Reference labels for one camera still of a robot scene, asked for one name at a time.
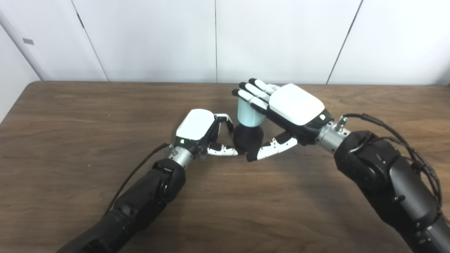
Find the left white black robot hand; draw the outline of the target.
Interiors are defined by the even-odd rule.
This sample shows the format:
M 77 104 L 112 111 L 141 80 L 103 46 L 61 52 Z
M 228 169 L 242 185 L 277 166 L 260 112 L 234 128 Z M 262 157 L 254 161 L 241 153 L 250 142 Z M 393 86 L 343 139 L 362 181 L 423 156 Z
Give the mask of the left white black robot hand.
M 179 125 L 175 133 L 174 146 L 186 149 L 194 159 L 205 155 L 237 156 L 243 155 L 243 149 L 217 142 L 220 125 L 225 123 L 230 134 L 234 125 L 226 113 L 212 113 L 205 109 L 192 109 Z

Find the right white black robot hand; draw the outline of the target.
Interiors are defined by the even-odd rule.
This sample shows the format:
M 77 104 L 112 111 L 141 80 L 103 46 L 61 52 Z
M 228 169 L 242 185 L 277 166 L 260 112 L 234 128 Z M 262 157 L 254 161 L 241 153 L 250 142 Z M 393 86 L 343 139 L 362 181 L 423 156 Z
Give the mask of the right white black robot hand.
M 260 79 L 241 82 L 232 95 L 283 129 L 259 149 L 249 151 L 248 162 L 284 152 L 298 144 L 314 145 L 322 128 L 334 120 L 323 102 L 294 84 L 267 84 Z

